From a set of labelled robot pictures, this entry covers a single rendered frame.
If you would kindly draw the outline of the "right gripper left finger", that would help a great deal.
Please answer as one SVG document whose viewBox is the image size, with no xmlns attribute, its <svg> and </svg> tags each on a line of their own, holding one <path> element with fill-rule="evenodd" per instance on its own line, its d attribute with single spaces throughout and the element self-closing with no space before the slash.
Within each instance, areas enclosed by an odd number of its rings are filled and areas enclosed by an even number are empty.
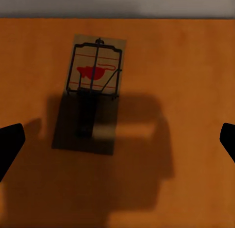
<svg viewBox="0 0 235 228">
<path fill-rule="evenodd" d="M 25 142 L 21 123 L 0 128 L 0 182 Z"/>
</svg>

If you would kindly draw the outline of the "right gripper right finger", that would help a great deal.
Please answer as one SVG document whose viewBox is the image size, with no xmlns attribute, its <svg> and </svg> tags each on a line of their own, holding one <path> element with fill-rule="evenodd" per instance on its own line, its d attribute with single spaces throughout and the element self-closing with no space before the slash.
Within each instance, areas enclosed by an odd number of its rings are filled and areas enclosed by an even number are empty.
<svg viewBox="0 0 235 228">
<path fill-rule="evenodd" d="M 219 140 L 235 162 L 235 125 L 224 123 Z"/>
</svg>

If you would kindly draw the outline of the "mousetrap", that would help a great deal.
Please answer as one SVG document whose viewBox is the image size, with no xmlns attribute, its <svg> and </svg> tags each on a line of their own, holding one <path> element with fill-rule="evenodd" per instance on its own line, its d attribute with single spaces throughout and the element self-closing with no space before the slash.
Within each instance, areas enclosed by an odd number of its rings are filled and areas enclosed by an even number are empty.
<svg viewBox="0 0 235 228">
<path fill-rule="evenodd" d="M 52 148 L 113 155 L 126 42 L 74 35 Z"/>
</svg>

